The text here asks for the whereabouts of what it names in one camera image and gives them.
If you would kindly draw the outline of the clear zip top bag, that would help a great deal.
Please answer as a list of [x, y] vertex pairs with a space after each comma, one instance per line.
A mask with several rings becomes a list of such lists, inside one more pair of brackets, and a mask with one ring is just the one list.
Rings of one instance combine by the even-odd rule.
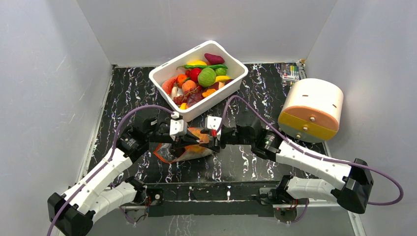
[[203, 158], [214, 153], [213, 150], [202, 147], [200, 145], [188, 145], [184, 147], [174, 147], [173, 143], [168, 141], [172, 138], [168, 135], [168, 138], [152, 138], [151, 143], [158, 144], [153, 153], [158, 159], [164, 163], [174, 163], [186, 160]]

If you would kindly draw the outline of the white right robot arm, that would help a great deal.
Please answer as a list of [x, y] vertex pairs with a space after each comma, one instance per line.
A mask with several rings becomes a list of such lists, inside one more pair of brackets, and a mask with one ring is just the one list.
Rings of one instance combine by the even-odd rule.
[[336, 159], [313, 153], [307, 155], [304, 147], [284, 141], [277, 133], [262, 127], [257, 118], [250, 118], [235, 127], [224, 127], [220, 117], [208, 116], [203, 133], [209, 134], [209, 142], [203, 144], [215, 152], [227, 145], [250, 145], [251, 151], [259, 158], [293, 166], [314, 175], [306, 179], [285, 175], [275, 189], [261, 190], [258, 196], [265, 205], [290, 204], [298, 199], [315, 199], [336, 202], [344, 209], [365, 213], [373, 187], [369, 170], [359, 168], [366, 162], [355, 159], [347, 164]]

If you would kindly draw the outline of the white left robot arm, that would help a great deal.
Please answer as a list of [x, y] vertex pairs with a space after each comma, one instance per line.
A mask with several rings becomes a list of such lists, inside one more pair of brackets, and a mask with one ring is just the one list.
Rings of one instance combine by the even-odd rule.
[[[123, 124], [140, 110], [159, 109], [171, 115], [167, 130], [161, 131], [157, 117], [147, 117], [138, 127], [121, 132]], [[198, 145], [200, 139], [188, 131], [187, 123], [178, 112], [158, 105], [144, 105], [131, 110], [120, 121], [110, 151], [85, 177], [64, 193], [53, 193], [47, 201], [51, 221], [47, 235], [57, 228], [66, 236], [85, 236], [102, 216], [125, 203], [140, 205], [147, 199], [144, 184], [128, 180], [111, 190], [107, 187], [124, 170], [134, 164], [149, 149], [150, 143], [171, 143], [175, 150]]]

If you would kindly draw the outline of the orange toy pineapple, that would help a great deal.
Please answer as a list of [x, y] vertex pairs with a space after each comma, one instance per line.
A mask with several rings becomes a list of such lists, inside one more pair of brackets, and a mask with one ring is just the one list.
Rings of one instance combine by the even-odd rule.
[[198, 145], [190, 145], [185, 147], [185, 152], [183, 153], [182, 157], [185, 160], [189, 159], [197, 159], [197, 158], [203, 158], [209, 155], [213, 154], [213, 150], [200, 146], [200, 144], [207, 144], [210, 141], [210, 135], [201, 133], [201, 128], [194, 128], [190, 127], [188, 130], [199, 138], [200, 143]]

